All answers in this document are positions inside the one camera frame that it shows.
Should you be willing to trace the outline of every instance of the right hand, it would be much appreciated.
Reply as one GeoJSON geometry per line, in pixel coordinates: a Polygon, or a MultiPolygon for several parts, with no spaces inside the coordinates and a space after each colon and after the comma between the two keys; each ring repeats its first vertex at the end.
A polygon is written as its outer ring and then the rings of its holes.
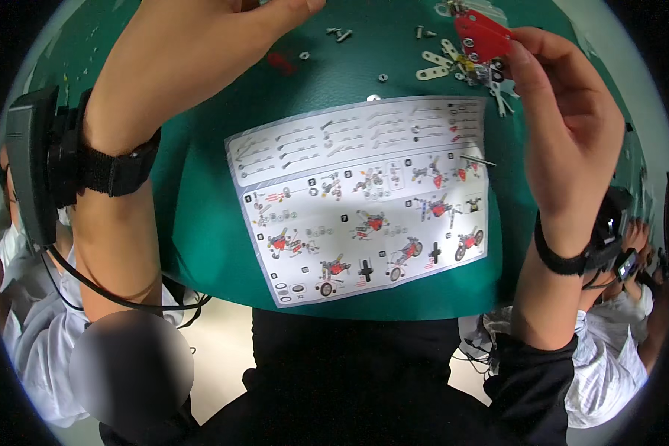
{"type": "Polygon", "coordinates": [[[649,225],[645,224],[641,219],[635,219],[627,224],[627,231],[622,238],[622,251],[626,252],[629,248],[634,248],[639,260],[644,265],[647,262],[649,250],[645,251],[645,247],[649,241],[649,225]]]}
{"type": "Polygon", "coordinates": [[[624,118],[571,41],[537,28],[513,31],[507,61],[528,127],[526,177],[546,242],[574,257],[589,243],[622,147],[624,118]]]}

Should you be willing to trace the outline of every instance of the small wheel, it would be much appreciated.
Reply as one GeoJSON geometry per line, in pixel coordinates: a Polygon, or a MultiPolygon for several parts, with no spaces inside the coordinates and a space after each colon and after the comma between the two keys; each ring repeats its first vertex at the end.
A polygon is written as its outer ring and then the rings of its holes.
{"type": "Polygon", "coordinates": [[[421,244],[421,242],[416,242],[414,244],[414,253],[411,255],[412,257],[419,257],[419,254],[424,250],[424,245],[421,244]]]}
{"type": "Polygon", "coordinates": [[[332,294],[332,285],[330,283],[323,283],[320,287],[320,294],[325,298],[332,294]]]}
{"type": "Polygon", "coordinates": [[[466,254],[466,247],[464,245],[460,245],[459,248],[456,250],[456,254],[454,255],[456,262],[460,262],[464,258],[465,254],[466,254]]]}
{"type": "Polygon", "coordinates": [[[392,273],[389,274],[389,279],[393,282],[398,281],[400,277],[401,277],[401,269],[399,269],[399,267],[394,268],[392,270],[392,273]]]}

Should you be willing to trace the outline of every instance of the wrist strap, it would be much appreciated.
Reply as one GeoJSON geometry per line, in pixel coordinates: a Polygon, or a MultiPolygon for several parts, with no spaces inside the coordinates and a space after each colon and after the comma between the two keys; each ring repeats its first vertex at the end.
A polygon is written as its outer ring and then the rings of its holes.
{"type": "Polygon", "coordinates": [[[535,247],[538,250],[538,255],[540,259],[545,263],[545,266],[552,272],[556,272],[561,275],[583,275],[585,272],[585,266],[589,257],[589,244],[585,249],[572,258],[562,258],[559,255],[555,254],[552,249],[545,242],[545,236],[543,235],[543,227],[540,223],[540,211],[535,219],[535,247]]]}

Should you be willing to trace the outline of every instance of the tire illustration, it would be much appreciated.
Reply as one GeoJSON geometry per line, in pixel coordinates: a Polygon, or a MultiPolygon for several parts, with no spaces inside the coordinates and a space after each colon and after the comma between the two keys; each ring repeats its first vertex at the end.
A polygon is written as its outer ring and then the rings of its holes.
{"type": "Polygon", "coordinates": [[[480,245],[482,241],[483,241],[483,231],[482,231],[482,230],[479,230],[479,231],[476,233],[476,243],[475,243],[475,245],[476,245],[476,246],[480,245]]]}
{"type": "Polygon", "coordinates": [[[398,281],[400,277],[401,277],[401,269],[399,269],[398,267],[394,268],[392,270],[392,273],[389,274],[389,279],[393,282],[398,281]]]}
{"type": "Polygon", "coordinates": [[[328,297],[330,294],[332,294],[332,284],[323,283],[322,286],[320,287],[320,294],[323,295],[325,298],[328,297]]]}
{"type": "Polygon", "coordinates": [[[456,262],[460,262],[464,258],[465,254],[466,247],[464,245],[459,245],[459,248],[456,250],[456,254],[454,255],[456,262]]]}
{"type": "Polygon", "coordinates": [[[416,242],[414,244],[414,253],[411,255],[412,257],[419,257],[419,254],[424,250],[424,245],[421,244],[421,242],[416,242]]]}

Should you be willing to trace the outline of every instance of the white shirt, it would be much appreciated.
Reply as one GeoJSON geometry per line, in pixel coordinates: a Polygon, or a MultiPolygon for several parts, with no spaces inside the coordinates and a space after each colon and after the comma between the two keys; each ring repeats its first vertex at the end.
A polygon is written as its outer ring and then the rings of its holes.
{"type": "MultiPolygon", "coordinates": [[[[44,256],[62,296],[74,306],[82,307],[79,281],[68,272],[60,275],[51,259],[44,256]]],[[[67,261],[76,266],[74,247],[67,261]]],[[[40,255],[30,255],[26,249],[9,262],[1,291],[12,298],[12,306],[3,342],[38,414],[44,421],[69,427],[89,416],[72,394],[68,367],[74,344],[89,320],[83,311],[64,304],[49,274],[40,255]]],[[[161,296],[163,305],[176,305],[165,287],[161,296]]],[[[178,325],[183,311],[164,312],[164,318],[178,325]]]]}
{"type": "MultiPolygon", "coordinates": [[[[651,290],[640,286],[639,301],[622,291],[588,313],[578,310],[575,333],[579,339],[572,356],[575,376],[565,396],[569,427],[584,429],[606,423],[646,382],[637,345],[646,337],[646,317],[653,304],[651,290]]],[[[510,333],[510,320],[511,307],[485,314],[479,333],[466,338],[489,350],[495,333],[510,333]]],[[[460,348],[467,347],[462,343],[460,348]]]]}

